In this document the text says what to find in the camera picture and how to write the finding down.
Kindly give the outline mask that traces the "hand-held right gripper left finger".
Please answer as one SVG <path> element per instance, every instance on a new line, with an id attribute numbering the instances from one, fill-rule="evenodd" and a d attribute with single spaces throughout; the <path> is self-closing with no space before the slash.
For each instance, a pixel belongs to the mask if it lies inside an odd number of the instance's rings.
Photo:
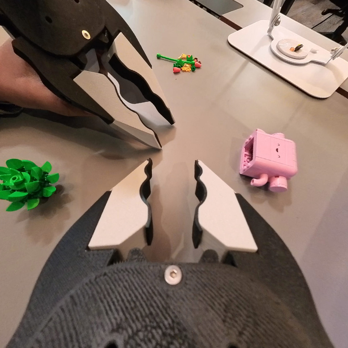
<path id="1" fill-rule="evenodd" d="M 143 249 L 153 240 L 151 207 L 152 160 L 148 159 L 112 188 L 88 244 L 91 250 Z"/>

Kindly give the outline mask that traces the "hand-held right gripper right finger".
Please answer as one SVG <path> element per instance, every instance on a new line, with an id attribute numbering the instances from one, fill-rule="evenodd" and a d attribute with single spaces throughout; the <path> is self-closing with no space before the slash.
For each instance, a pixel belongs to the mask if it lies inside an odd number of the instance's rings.
<path id="1" fill-rule="evenodd" d="M 194 163 L 199 200 L 193 223 L 194 248 L 228 252 L 256 252 L 254 241 L 236 194 L 202 161 Z"/>

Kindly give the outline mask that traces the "black office chair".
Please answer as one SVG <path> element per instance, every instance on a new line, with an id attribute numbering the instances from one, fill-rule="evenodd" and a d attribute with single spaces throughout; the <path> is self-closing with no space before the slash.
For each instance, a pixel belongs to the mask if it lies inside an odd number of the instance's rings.
<path id="1" fill-rule="evenodd" d="M 333 32 L 320 32 L 323 36 L 335 41 L 341 42 L 344 40 L 342 34 L 348 27 L 348 1 L 347 0 L 330 0 L 334 5 L 336 5 L 337 9 L 328 8 L 322 11 L 322 15 L 331 14 L 331 16 L 335 15 L 341 17 L 343 22 L 341 25 L 337 27 L 337 29 Z"/>

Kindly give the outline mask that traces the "person's left hand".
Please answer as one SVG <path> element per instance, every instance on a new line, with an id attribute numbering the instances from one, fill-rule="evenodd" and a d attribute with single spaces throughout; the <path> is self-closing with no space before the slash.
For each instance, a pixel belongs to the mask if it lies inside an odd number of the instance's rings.
<path id="1" fill-rule="evenodd" d="M 0 100 L 23 108 L 47 110 L 64 116 L 90 116 L 58 98 L 35 70 L 13 51 L 11 39 L 0 47 Z"/>

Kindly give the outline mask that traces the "white book stand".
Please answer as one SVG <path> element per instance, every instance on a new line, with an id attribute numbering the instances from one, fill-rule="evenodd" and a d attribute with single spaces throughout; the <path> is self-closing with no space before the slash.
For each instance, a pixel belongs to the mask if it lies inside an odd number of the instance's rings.
<path id="1" fill-rule="evenodd" d="M 281 26 L 281 1 L 275 1 L 269 22 L 260 20 L 228 36 L 235 49 L 316 98 L 328 98 L 347 79 L 347 48 L 330 51 Z"/>

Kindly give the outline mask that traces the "pile of small flower bricks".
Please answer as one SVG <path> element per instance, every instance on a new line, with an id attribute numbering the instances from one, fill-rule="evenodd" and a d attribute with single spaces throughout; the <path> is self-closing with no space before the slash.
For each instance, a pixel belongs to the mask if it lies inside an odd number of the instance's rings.
<path id="1" fill-rule="evenodd" d="M 178 59 L 174 59 L 173 73 L 193 72 L 196 68 L 201 68 L 202 63 L 193 55 L 181 54 Z"/>

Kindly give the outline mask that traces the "pink toy brick pot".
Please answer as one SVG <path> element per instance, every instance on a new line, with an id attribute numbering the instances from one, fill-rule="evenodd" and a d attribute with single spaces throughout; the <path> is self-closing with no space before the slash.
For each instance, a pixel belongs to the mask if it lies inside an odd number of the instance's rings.
<path id="1" fill-rule="evenodd" d="M 298 172 L 296 145 L 283 133 L 256 129 L 241 150 L 239 173 L 252 178 L 252 186 L 267 182 L 272 192 L 287 191 L 287 181 Z"/>

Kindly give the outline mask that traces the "grey wrist watch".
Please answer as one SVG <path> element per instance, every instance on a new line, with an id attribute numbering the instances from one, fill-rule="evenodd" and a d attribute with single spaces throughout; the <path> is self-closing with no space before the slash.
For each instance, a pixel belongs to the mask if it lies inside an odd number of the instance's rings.
<path id="1" fill-rule="evenodd" d="M 9 102 L 0 102 L 0 117 L 17 117 L 23 108 Z"/>

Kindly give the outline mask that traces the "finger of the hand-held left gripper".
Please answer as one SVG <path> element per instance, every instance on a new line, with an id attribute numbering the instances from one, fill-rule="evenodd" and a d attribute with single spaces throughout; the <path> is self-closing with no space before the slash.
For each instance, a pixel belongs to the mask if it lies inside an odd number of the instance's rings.
<path id="1" fill-rule="evenodd" d="M 135 84 L 143 97 L 173 125 L 175 120 L 152 67 L 123 33 L 115 37 L 108 54 L 111 72 Z"/>
<path id="2" fill-rule="evenodd" d="M 82 71 L 74 78 L 74 82 L 114 119 L 110 124 L 112 128 L 144 145 L 161 149 L 155 132 L 144 125 L 139 115 L 121 101 L 115 85 L 105 75 Z"/>

